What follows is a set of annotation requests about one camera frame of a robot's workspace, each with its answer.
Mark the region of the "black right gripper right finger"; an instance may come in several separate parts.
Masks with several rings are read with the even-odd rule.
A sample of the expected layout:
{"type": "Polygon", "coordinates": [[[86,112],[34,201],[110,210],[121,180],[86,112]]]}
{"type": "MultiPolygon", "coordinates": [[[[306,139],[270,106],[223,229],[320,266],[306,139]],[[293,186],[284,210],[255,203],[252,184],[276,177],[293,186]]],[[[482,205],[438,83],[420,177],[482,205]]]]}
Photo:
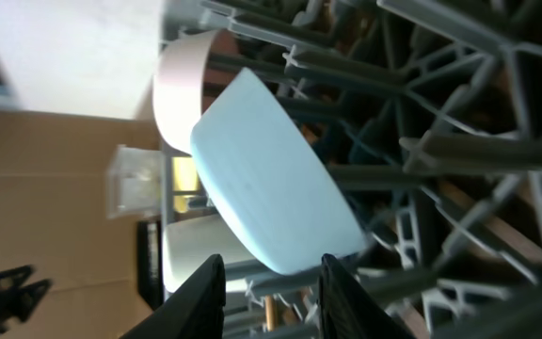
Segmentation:
{"type": "Polygon", "coordinates": [[[322,256],[318,285],[324,339],[413,339],[331,254],[322,256]]]}

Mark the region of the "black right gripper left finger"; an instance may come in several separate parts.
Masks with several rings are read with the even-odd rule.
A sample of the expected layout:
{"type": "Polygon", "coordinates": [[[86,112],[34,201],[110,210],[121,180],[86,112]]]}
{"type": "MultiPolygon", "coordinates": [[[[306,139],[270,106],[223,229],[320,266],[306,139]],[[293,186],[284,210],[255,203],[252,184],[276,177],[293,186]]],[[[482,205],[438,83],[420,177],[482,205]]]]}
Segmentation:
{"type": "Polygon", "coordinates": [[[221,339],[225,305],[224,262],[220,254],[213,254],[121,339],[221,339]]]}

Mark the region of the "white cup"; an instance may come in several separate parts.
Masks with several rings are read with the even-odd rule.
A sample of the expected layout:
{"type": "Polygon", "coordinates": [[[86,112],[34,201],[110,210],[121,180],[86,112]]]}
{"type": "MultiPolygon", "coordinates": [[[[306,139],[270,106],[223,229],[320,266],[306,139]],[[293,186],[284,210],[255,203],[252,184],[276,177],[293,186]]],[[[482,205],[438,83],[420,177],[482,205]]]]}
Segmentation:
{"type": "Polygon", "coordinates": [[[213,254],[220,254],[225,265],[254,259],[220,215],[170,223],[162,242],[163,283],[171,293],[213,254]]]}

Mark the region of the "wooden chopstick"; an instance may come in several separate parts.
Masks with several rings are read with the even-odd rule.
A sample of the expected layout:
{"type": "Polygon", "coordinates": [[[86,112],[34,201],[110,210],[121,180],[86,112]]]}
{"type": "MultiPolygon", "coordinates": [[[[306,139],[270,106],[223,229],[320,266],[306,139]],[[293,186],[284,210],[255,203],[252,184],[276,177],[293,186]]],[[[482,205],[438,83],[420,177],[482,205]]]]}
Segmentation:
{"type": "Polygon", "coordinates": [[[273,295],[264,297],[265,321],[268,331],[274,331],[278,326],[277,306],[273,295]]]}

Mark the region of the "yellow plate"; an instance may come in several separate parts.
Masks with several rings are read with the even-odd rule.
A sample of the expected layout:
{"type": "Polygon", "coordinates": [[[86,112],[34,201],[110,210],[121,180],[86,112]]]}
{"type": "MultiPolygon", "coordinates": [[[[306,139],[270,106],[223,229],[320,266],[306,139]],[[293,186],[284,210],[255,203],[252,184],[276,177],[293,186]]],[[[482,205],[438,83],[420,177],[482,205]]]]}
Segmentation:
{"type": "Polygon", "coordinates": [[[174,157],[172,169],[172,190],[180,192],[180,195],[173,197],[174,210],[185,213],[188,211],[188,199],[199,195],[200,184],[196,166],[191,157],[174,157]]]}

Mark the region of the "light blue bowl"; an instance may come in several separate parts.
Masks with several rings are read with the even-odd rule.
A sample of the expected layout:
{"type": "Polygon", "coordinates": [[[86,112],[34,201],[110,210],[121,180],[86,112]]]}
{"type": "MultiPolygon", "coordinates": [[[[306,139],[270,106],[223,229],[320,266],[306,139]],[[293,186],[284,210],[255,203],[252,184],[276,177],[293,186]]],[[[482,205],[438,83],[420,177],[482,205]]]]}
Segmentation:
{"type": "Polygon", "coordinates": [[[232,232],[281,275],[368,241],[326,166],[262,80],[242,69],[193,127],[201,183],[232,232]]]}

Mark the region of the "white bowl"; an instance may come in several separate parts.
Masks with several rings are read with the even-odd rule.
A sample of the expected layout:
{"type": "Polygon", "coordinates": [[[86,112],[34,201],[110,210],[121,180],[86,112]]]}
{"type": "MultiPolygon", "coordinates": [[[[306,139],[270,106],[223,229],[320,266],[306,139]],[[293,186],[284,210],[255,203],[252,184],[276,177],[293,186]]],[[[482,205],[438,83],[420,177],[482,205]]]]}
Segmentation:
{"type": "Polygon", "coordinates": [[[170,147],[191,153],[190,136],[202,114],[203,79],[217,30],[167,44],[152,77],[156,126],[170,147]]]}

